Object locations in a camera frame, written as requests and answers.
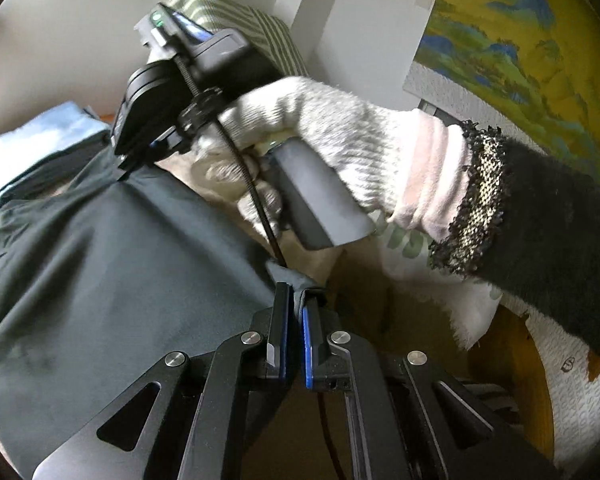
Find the black fuzzy sleeve forearm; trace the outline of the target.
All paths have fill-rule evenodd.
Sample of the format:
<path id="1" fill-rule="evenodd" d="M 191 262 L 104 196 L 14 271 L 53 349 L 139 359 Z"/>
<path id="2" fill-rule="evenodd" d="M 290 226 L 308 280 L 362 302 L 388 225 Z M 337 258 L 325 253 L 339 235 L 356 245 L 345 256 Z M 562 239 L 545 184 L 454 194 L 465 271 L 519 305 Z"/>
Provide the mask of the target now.
<path id="1" fill-rule="evenodd" d="M 467 190 L 431 262 L 498 286 L 600 356 L 600 184 L 463 122 Z"/>

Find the white knit gloved right hand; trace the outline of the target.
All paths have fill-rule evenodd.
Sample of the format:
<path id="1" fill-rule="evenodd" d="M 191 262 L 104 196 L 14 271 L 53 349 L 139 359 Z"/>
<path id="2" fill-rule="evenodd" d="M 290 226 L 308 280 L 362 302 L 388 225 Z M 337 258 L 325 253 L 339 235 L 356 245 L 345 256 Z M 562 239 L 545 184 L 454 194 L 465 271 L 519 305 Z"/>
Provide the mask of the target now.
<path id="1" fill-rule="evenodd" d="M 335 170 L 356 202 L 442 243 L 462 225 L 471 150 L 458 125 L 422 110 L 388 110 L 306 77 L 241 96 L 220 116 L 244 150 L 289 130 Z"/>

